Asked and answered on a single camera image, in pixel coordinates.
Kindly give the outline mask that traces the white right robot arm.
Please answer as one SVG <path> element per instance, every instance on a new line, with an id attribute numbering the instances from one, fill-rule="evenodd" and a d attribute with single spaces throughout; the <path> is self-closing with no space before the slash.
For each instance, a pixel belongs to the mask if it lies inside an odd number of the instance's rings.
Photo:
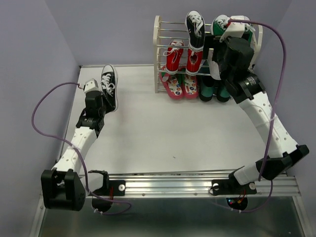
<path id="1" fill-rule="evenodd" d="M 213 49 L 212 60 L 219 77 L 236 104 L 248 115 L 266 145 L 264 157 L 233 171 L 218 181 L 219 189 L 238 193 L 245 185 L 261 178 L 273 180 L 309 154 L 307 145 L 299 145 L 287 132 L 269 102 L 263 83 L 249 68 L 254 50 L 244 38 L 208 34 L 204 53 Z"/>

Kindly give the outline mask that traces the pink patterned sandal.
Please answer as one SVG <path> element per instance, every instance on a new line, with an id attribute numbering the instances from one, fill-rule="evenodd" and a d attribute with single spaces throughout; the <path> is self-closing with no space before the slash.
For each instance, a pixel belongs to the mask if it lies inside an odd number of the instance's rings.
<path id="1" fill-rule="evenodd" d="M 182 76 L 182 91 L 187 99 L 198 97 L 198 80 L 196 76 L 188 74 Z"/>
<path id="2" fill-rule="evenodd" d="M 159 78 L 164 86 L 168 96 L 172 99 L 179 100 L 184 97 L 182 90 L 182 76 L 180 74 L 170 75 L 165 71 L 166 66 L 162 67 L 162 72 L 159 72 Z"/>

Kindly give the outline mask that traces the red sneaker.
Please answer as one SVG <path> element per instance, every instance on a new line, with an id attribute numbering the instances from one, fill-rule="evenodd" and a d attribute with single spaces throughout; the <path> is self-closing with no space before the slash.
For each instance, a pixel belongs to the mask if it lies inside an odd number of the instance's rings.
<path id="1" fill-rule="evenodd" d="M 203 51 L 195 52 L 188 49 L 186 74 L 194 76 L 198 73 L 203 57 Z"/>
<path id="2" fill-rule="evenodd" d="M 166 57 L 165 69 L 170 75 L 174 75 L 178 72 L 180 59 L 184 51 L 183 46 L 184 42 L 182 39 L 174 39 L 169 44 L 167 51 L 163 53 Z"/>

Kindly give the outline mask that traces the black sneaker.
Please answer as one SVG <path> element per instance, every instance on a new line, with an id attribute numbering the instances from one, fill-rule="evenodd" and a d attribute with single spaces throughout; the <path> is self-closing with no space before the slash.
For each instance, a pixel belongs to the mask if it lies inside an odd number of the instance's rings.
<path id="1" fill-rule="evenodd" d="M 186 16 L 185 26 L 189 33 L 189 48 L 194 52 L 203 51 L 205 24 L 202 15 L 198 11 L 190 11 Z"/>
<path id="2" fill-rule="evenodd" d="M 117 83 L 118 74 L 115 67 L 105 65 L 101 73 L 101 87 L 106 100 L 106 113 L 115 112 L 118 108 Z"/>

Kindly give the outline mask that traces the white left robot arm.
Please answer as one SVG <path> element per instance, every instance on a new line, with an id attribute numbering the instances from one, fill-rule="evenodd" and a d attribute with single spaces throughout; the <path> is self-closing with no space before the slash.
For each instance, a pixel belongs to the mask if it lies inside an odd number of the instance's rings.
<path id="1" fill-rule="evenodd" d="M 125 182 L 111 181 L 108 172 L 87 170 L 84 159 L 99 137 L 106 114 L 105 95 L 98 89 L 85 92 L 85 108 L 79 116 L 71 141 L 59 161 L 41 175 L 44 205 L 48 209 L 80 211 L 87 196 L 102 201 L 95 211 L 105 214 L 114 203 L 114 196 L 123 196 L 119 186 Z"/>

